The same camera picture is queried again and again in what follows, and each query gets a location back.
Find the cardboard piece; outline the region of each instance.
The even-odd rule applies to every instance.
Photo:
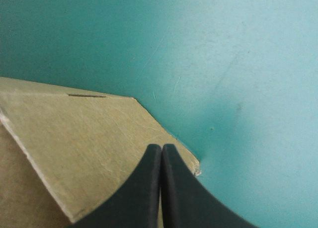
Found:
[[[0,77],[0,120],[71,222],[108,199],[148,144],[194,155],[134,98]]]
[[[62,228],[70,222],[0,123],[0,227]]]

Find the black object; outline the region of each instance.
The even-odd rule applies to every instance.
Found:
[[[70,228],[157,228],[159,187],[164,228],[256,228],[200,184],[174,145],[149,145],[117,192]]]
[[[70,228],[156,228],[161,148],[149,145],[126,182]]]
[[[164,228],[255,228],[199,183],[174,145],[162,149],[160,183]]]

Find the teal wall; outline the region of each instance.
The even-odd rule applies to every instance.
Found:
[[[0,76],[133,96],[263,228],[318,224],[318,0],[0,0]]]

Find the cardboard edge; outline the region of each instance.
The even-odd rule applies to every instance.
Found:
[[[23,145],[20,138],[14,133],[12,127],[10,126],[10,120],[3,114],[1,108],[0,108],[0,122],[5,127],[5,129],[9,132],[9,134],[12,136],[12,138],[15,140],[15,142],[18,144],[22,152],[26,155],[27,160],[31,163],[33,169],[37,173],[37,175],[40,177],[41,181],[43,182],[44,186],[48,190],[48,192],[51,194],[53,199],[56,201],[56,203],[59,205],[63,213],[69,218],[69,220],[74,223],[76,220],[72,216],[72,214],[67,210],[67,208],[64,206],[62,201],[59,200],[58,196],[55,194],[55,192],[51,189],[49,183],[46,181],[44,174],[41,172],[41,170],[36,165],[35,161],[32,159],[30,154],[28,153],[27,149]]]

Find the beige cardboard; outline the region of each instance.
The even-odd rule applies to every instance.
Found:
[[[0,77],[0,109],[0,120],[72,222],[118,189],[150,143],[174,143],[190,170],[199,168],[130,97]]]
[[[62,228],[69,223],[0,123],[0,227]]]

